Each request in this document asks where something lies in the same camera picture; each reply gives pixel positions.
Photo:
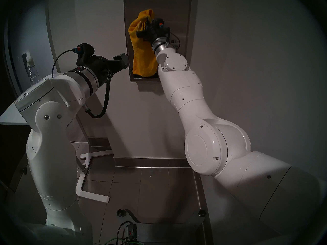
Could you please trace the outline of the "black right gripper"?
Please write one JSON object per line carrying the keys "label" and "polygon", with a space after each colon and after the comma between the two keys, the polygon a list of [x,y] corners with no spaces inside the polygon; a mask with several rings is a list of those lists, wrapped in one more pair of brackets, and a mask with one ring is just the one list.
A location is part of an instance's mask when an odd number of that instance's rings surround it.
{"label": "black right gripper", "polygon": [[136,31],[136,36],[145,42],[153,43],[157,38],[169,38],[170,27],[166,26],[164,22],[147,22],[146,29]]}

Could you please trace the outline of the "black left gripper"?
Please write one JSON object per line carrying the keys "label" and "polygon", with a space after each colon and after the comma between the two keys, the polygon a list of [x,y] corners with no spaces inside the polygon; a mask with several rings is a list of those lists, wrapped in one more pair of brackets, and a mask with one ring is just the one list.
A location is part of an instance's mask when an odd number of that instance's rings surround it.
{"label": "black left gripper", "polygon": [[107,81],[107,70],[114,75],[129,66],[129,59],[126,53],[114,56],[112,60],[97,55],[78,55],[78,66],[87,67],[94,73],[99,88]]}

